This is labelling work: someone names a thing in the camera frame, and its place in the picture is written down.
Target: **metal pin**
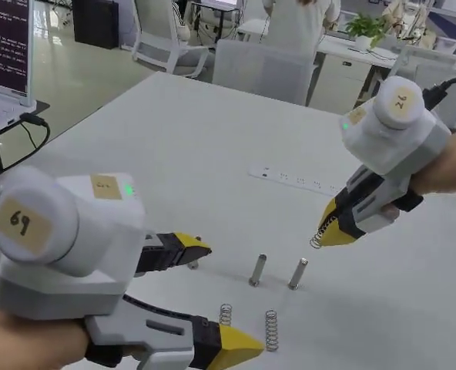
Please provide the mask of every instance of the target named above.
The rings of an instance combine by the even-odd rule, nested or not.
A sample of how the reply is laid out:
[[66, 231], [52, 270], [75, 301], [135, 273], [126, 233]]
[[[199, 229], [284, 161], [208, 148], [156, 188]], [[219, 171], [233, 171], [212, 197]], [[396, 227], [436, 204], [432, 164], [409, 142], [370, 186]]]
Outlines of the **metal pin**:
[[259, 285], [260, 276], [262, 275], [262, 270], [264, 269], [264, 265], [266, 264], [267, 256], [265, 254], [259, 254], [259, 258], [257, 259], [256, 267], [253, 269], [252, 276], [249, 279], [249, 284], [253, 287]]
[[[201, 237], [196, 237], [196, 239], [198, 241], [201, 241]], [[190, 270], [197, 270], [199, 268], [199, 261], [198, 260], [195, 260], [195, 261], [192, 261], [192, 262], [189, 262], [187, 264], [187, 267], [190, 269]]]
[[298, 263], [297, 269], [293, 273], [293, 277], [291, 278], [290, 282], [288, 283], [288, 288], [292, 291], [295, 291], [300, 286], [300, 280], [303, 276], [303, 272], [305, 271], [305, 267], [308, 265], [308, 260], [302, 258]]

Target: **shelf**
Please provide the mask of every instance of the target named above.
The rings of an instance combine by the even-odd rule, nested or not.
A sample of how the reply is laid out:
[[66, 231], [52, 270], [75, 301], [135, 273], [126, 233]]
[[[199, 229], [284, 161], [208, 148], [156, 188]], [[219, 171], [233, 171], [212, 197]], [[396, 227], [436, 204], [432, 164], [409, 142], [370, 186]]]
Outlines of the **shelf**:
[[437, 13], [439, 15], [443, 15], [443, 16], [446, 16], [446, 17], [456, 18], [456, 12], [453, 12], [452, 10], [432, 8], [431, 12], [432, 13]]

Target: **coil spring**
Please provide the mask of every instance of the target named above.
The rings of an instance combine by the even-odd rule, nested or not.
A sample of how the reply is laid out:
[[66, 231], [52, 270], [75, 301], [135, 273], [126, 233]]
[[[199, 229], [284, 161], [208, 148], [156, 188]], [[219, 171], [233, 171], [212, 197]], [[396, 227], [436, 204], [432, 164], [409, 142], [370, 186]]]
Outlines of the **coil spring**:
[[224, 303], [220, 307], [220, 325], [231, 326], [231, 304]]
[[280, 347], [277, 335], [277, 313], [274, 310], [266, 312], [266, 351], [274, 352]]
[[312, 239], [310, 239], [310, 245], [315, 248], [315, 249], [321, 249], [322, 244], [320, 243], [320, 239], [322, 239], [322, 236], [326, 232], [327, 228], [335, 221], [337, 220], [337, 217], [331, 217], [324, 225], [320, 227], [318, 230], [317, 234], [313, 236]]

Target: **number label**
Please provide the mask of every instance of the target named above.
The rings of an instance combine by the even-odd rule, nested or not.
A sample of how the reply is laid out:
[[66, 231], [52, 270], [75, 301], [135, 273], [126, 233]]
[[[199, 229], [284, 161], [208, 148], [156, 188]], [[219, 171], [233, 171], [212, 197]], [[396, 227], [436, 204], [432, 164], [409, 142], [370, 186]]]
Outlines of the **number label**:
[[9, 197], [0, 206], [0, 232], [27, 251], [39, 254], [52, 234], [52, 223]]
[[351, 124], [356, 125], [358, 124], [365, 116], [367, 112], [362, 107], [356, 108], [353, 112], [351, 112], [348, 116], [350, 119]]
[[91, 175], [92, 192], [96, 199], [121, 200], [119, 183], [114, 176]]
[[391, 102], [391, 112], [395, 116], [405, 117], [415, 103], [415, 94], [407, 87], [399, 87], [396, 89]]
[[22, 224], [22, 229], [21, 229], [21, 235], [25, 236], [26, 233], [28, 232], [28, 226], [29, 223], [31, 222], [30, 218], [25, 215], [21, 215], [21, 211], [17, 210], [14, 212], [14, 214], [11, 216], [11, 225], [12, 226], [17, 226], [19, 224]]

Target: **cabinet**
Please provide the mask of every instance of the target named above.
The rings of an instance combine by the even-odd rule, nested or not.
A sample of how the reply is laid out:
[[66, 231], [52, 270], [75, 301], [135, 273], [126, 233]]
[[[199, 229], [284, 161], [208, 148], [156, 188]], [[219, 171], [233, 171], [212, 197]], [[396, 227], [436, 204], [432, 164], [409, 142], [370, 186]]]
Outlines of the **cabinet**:
[[310, 99], [310, 108], [336, 114], [353, 110], [371, 65], [327, 55]]

